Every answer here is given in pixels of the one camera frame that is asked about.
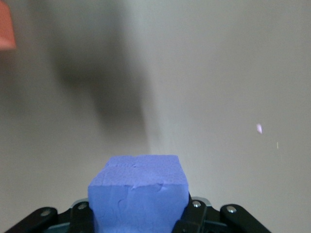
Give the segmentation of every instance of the small white spot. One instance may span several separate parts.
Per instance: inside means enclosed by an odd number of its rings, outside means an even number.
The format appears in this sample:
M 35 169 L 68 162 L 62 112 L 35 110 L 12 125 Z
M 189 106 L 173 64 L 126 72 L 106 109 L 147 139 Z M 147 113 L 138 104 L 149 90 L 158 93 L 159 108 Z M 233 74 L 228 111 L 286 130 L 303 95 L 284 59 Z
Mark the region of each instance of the small white spot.
M 260 124 L 257 124 L 257 132 L 262 134 L 262 126 Z

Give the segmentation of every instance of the red block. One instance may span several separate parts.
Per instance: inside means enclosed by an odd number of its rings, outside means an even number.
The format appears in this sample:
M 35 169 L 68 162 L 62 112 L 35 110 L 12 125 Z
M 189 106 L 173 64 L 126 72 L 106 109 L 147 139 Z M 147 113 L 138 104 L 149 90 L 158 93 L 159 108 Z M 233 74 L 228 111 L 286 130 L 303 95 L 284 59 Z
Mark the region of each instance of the red block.
M 13 24 L 10 8 L 6 3 L 0 1 L 0 50 L 15 49 Z

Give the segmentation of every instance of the blue block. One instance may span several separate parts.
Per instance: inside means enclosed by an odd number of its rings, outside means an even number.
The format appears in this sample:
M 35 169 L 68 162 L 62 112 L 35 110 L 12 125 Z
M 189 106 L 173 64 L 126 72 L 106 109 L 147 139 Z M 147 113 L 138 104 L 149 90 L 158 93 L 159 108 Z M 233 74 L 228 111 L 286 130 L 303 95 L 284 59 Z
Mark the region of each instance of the blue block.
M 88 186 L 97 233 L 171 233 L 189 201 L 176 155 L 112 157 Z

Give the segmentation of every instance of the block top face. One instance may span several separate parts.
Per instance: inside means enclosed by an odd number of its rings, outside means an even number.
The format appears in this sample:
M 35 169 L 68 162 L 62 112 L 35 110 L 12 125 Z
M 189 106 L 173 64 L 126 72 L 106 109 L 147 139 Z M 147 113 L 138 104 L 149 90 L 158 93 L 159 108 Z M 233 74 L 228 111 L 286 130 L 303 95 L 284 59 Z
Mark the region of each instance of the block top face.
M 91 186 L 188 185 L 176 155 L 115 156 L 110 158 Z

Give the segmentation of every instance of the metal bolt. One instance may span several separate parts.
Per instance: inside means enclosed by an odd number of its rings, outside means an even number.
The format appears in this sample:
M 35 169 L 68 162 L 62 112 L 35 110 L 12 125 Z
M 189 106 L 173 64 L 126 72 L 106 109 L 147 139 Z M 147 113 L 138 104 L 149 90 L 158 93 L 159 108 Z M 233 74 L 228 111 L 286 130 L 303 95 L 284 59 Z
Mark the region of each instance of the metal bolt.
M 198 208 L 198 207 L 201 206 L 201 203 L 200 203 L 199 201 L 197 201 L 197 200 L 194 200 L 194 201 L 192 202 L 192 204 L 193 204 L 193 206 L 194 206 L 195 208 Z
M 45 216 L 48 216 L 50 213 L 51 213 L 51 210 L 50 210 L 50 209 L 46 209 L 46 210 L 44 210 L 44 211 L 40 214 L 40 216 L 41 216 L 41 217 L 45 217 Z
M 237 209 L 236 208 L 234 208 L 232 205 L 229 205 L 229 206 L 227 206 L 227 210 L 228 210 L 228 212 L 230 212 L 230 213 L 235 213 L 236 211 L 237 211 Z
M 81 205 L 78 206 L 78 209 L 79 210 L 83 210 L 86 207 L 87 207 L 87 204 L 84 202 L 84 203 L 82 203 Z

